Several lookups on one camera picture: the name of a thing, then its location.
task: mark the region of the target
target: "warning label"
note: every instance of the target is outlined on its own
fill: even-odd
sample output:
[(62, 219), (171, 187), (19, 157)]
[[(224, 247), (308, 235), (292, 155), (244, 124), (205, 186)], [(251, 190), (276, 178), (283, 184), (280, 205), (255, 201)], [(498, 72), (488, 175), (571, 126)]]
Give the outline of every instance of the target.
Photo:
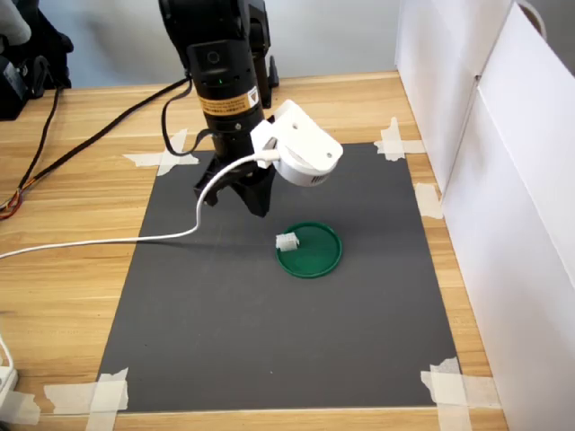
[(204, 112), (209, 115), (225, 117), (241, 114), (253, 108), (260, 101), (260, 94), (258, 93), (258, 88), (253, 87), (249, 92), (231, 99), (212, 101), (199, 96), (198, 98)]

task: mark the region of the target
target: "white cable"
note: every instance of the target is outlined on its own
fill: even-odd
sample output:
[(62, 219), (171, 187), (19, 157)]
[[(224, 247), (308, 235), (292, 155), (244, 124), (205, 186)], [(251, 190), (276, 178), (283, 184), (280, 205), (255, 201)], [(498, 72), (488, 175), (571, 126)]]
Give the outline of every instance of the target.
[(78, 242), (63, 242), (61, 244), (47, 244), (47, 245), (39, 245), (37, 247), (29, 247), (26, 249), (21, 249), (17, 251), (10, 251), (5, 254), (0, 254), (0, 259), (10, 258), (12, 256), (17, 256), (19, 254), (28, 253), (30, 251), (40, 251), (40, 250), (49, 250), (49, 249), (61, 249), (64, 247), (76, 247), (80, 245), (97, 245), (97, 244), (118, 244), (118, 243), (125, 243), (125, 242), (145, 242), (145, 241), (165, 241), (165, 240), (172, 240), (175, 238), (181, 238), (182, 236), (188, 236), (199, 229), (200, 224), (200, 216), (201, 216), (201, 205), (206, 198), (206, 195), (210, 191), (214, 184), (216, 184), (224, 175), (226, 175), (231, 170), (237, 168), (241, 164), (254, 162), (257, 160), (265, 160), (269, 162), (274, 162), (279, 160), (279, 153), (278, 150), (264, 150), (260, 151), (256, 154), (247, 155), (242, 157), (241, 159), (236, 160), (228, 164), (224, 169), (218, 172), (214, 178), (212, 178), (206, 187), (202, 190), (201, 194), (198, 198), (198, 204), (196, 205), (196, 225), (189, 229), (188, 231), (180, 232), (180, 233), (169, 233), (166, 235), (155, 235), (155, 236), (143, 236), (143, 237), (135, 237), (135, 238), (115, 238), (110, 240), (93, 240), (93, 241), (78, 241)]
[(6, 359), (8, 359), (8, 374), (6, 375), (6, 380), (0, 382), (0, 392), (2, 392), (2, 389), (4, 388), (5, 385), (8, 384), (8, 381), (10, 380), (10, 376), (14, 372), (14, 360), (12, 358), (12, 355), (10, 354), (10, 350), (8, 349), (8, 346), (4, 342), (4, 339), (2, 338), (2, 334), (0, 334), (0, 346), (2, 346), (2, 349), (6, 353)]

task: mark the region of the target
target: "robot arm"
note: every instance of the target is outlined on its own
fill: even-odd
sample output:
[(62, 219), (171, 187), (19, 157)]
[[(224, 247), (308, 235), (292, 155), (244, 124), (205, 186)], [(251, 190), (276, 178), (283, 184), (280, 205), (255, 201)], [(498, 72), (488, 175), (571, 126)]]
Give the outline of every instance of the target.
[(230, 163), (270, 149), (279, 154), (273, 165), (238, 166), (214, 184), (206, 202), (214, 206), (217, 192), (230, 186), (253, 214), (265, 216), (276, 170), (299, 186), (321, 184), (341, 145), (292, 101), (276, 111), (275, 122), (263, 116), (278, 85), (273, 58), (271, 76), (266, 73), (270, 30), (263, 0), (160, 0), (160, 9), (214, 137), (215, 155), (196, 194)]
[[(265, 56), (270, 32), (262, 0), (160, 0), (165, 28), (191, 77), (216, 154), (195, 187), (206, 184), (229, 163), (253, 153), (250, 132), (264, 120), (263, 104), (271, 104), (277, 74), (268, 78)], [(270, 208), (274, 169), (248, 163), (228, 173), (208, 193), (231, 186), (248, 209), (265, 216)]]

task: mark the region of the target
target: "black cable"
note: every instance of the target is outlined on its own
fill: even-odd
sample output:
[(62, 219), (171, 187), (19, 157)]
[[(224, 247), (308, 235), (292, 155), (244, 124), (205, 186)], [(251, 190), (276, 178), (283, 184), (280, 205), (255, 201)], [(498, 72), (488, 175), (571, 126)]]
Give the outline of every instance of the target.
[(85, 141), (83, 141), (82, 144), (78, 145), (77, 147), (73, 148), (72, 150), (68, 151), (66, 154), (64, 154), (62, 157), (60, 157), (59, 159), (57, 159), (55, 162), (53, 162), (50, 166), (48, 166), (46, 169), (43, 169), (42, 171), (40, 171), (39, 173), (37, 173), (36, 175), (34, 175), (34, 177), (32, 178), (33, 180), (40, 180), (42, 177), (46, 176), (47, 174), (51, 173), (52, 171), (54, 171), (56, 168), (59, 168), (60, 166), (62, 166), (62, 164), (64, 164), (65, 162), (67, 162), (68, 160), (70, 160), (72, 157), (74, 157), (76, 154), (80, 153), (81, 151), (85, 150), (88, 146), (92, 145), (94, 142), (98, 141), (99, 139), (101, 139), (102, 137), (106, 136), (113, 128), (115, 128), (119, 123), (121, 123), (124, 119), (126, 119), (127, 117), (129, 117), (132, 113), (134, 113), (135, 111), (139, 110), (140, 108), (142, 108), (143, 106), (147, 105), (148, 103), (150, 103), (151, 101), (156, 100), (157, 98), (167, 94), (168, 92), (171, 92), (173, 90), (175, 90), (176, 88), (180, 87), (181, 85), (187, 83), (189, 81), (188, 77), (185, 77), (183, 79), (181, 79), (180, 81), (173, 83), (172, 85), (168, 85), (167, 87), (163, 88), (162, 90), (160, 90), (159, 92), (155, 92), (154, 94), (152, 94), (151, 96), (149, 96), (148, 98), (144, 99), (143, 101), (141, 101), (140, 103), (137, 103), (136, 105), (132, 106), (131, 108), (125, 110), (124, 112), (122, 112), (121, 114), (118, 115), (118, 117), (116, 117), (110, 124), (108, 124), (108, 126), (106, 126), (105, 128), (103, 128), (102, 130), (100, 130), (98, 133), (96, 133), (94, 136), (86, 139)]
[(52, 119), (54, 118), (54, 113), (56, 112), (56, 107), (58, 106), (58, 99), (60, 98), (61, 92), (62, 92), (62, 88), (57, 87), (56, 92), (54, 93), (54, 103), (52, 104), (52, 110), (50, 111), (50, 113), (48, 115), (48, 119), (46, 120), (46, 123), (44, 124), (44, 129), (42, 130), (42, 137), (40, 138), (40, 144), (38, 145), (38, 150), (36, 150), (36, 154), (34, 155), (34, 158), (32, 159), (30, 166), (28, 167), (28, 171), (26, 171), (26, 173), (24, 173), (24, 176), (20, 180), (20, 183), (18, 184), (18, 189), (21, 189), (22, 187), (24, 187), (24, 184), (26, 184), (26, 181), (30, 178), (32, 171), (33, 171), (34, 167), (36, 166), (36, 163), (38, 162), (38, 160), (40, 158), (42, 150), (44, 149), (44, 144), (46, 143), (46, 137), (48, 136), (48, 130), (50, 127), (50, 123), (52, 122)]
[(209, 136), (211, 134), (208, 133), (209, 130), (205, 129), (202, 130), (200, 132), (200, 134), (202, 132), (206, 132), (206, 130), (208, 132), (206, 132), (206, 135), (203, 136), (201, 139), (196, 139), (196, 144), (191, 148), (191, 150), (189, 151), (185, 151), (183, 153), (178, 153), (176, 150), (173, 149), (172, 147), (172, 143), (170, 142), (170, 137), (168, 136), (168, 127), (166, 126), (166, 117), (168, 115), (168, 106), (170, 106), (170, 103), (172, 103), (173, 101), (177, 101), (179, 99), (183, 99), (184, 97), (186, 97), (188, 94), (191, 93), (191, 88), (193, 86), (193, 83), (191, 81), (191, 76), (188, 75), (188, 77), (186, 78), (188, 80), (188, 88), (186, 88), (186, 90), (184, 90), (183, 92), (181, 92), (180, 94), (176, 94), (175, 96), (173, 96), (169, 101), (167, 101), (164, 105), (164, 108), (162, 109), (162, 136), (164, 137), (164, 143), (165, 143), (165, 148), (168, 150), (168, 153), (170, 153), (171, 155), (175, 155), (176, 157), (183, 157), (184, 155), (188, 155), (188, 154), (192, 154), (193, 151), (196, 149), (196, 147), (199, 144), (199, 141), (201, 139), (203, 139), (203, 137)]

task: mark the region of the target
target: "white camera housing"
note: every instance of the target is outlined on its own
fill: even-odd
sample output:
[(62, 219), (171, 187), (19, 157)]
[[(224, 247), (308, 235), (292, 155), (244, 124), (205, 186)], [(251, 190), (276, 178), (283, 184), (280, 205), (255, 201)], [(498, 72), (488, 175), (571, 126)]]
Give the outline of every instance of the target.
[[(297, 104), (285, 101), (274, 114), (275, 121), (263, 120), (251, 133), (253, 151), (276, 149), (276, 171), (297, 186), (323, 183), (343, 154), (341, 144), (322, 130)], [(258, 161), (267, 169), (270, 161)]]

